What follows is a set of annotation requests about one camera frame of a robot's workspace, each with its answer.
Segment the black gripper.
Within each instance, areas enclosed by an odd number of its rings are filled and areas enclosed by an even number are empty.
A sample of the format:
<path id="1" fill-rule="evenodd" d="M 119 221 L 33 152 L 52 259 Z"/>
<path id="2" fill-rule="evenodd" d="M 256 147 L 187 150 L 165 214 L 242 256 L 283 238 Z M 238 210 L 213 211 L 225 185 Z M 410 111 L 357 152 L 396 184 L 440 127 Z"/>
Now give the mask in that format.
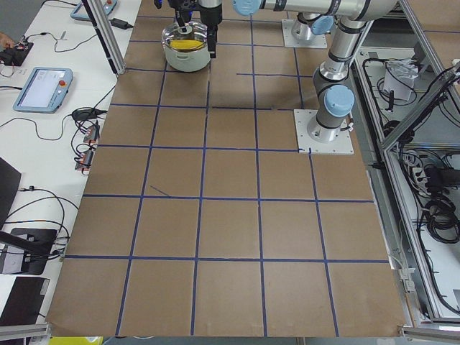
<path id="1" fill-rule="evenodd" d="M 168 4 L 175 12 L 175 18 L 182 33 L 187 32 L 185 23 L 191 20 L 193 12 L 200 14 L 201 23 L 207 28 L 207 47 L 211 59 L 216 58 L 216 46 L 218 42 L 218 25 L 222 21 L 221 0 L 197 0 L 197 1 L 162 1 L 154 0 L 154 5 L 161 9 L 163 4 Z"/>

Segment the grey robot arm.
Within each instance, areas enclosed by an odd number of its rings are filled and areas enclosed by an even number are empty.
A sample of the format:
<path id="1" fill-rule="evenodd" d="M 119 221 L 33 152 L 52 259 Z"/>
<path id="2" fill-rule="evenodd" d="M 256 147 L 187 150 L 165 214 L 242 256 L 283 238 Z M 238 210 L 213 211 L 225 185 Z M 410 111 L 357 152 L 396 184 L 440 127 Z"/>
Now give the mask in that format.
<path id="1" fill-rule="evenodd" d="M 245 17 L 251 17 L 259 10 L 296 12 L 296 20 L 290 23 L 289 36 L 299 42 L 333 33 L 328 55 L 313 75 L 319 109 L 308 122 L 306 131 L 316 142 L 334 141 L 339 136 L 343 120 L 354 107 L 354 94 L 345 85 L 349 66 L 367 35 L 367 26 L 390 12 L 395 2 L 233 1 L 232 6 L 237 14 Z"/>

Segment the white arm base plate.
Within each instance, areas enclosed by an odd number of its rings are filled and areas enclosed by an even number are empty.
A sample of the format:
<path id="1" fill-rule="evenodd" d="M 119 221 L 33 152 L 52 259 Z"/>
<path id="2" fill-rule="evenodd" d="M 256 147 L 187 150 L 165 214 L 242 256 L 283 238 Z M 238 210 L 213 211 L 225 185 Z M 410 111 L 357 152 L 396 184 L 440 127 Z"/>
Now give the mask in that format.
<path id="1" fill-rule="evenodd" d="M 354 148 L 349 130 L 322 127 L 314 109 L 295 109 L 294 121 L 298 152 L 312 155 L 352 155 Z"/>

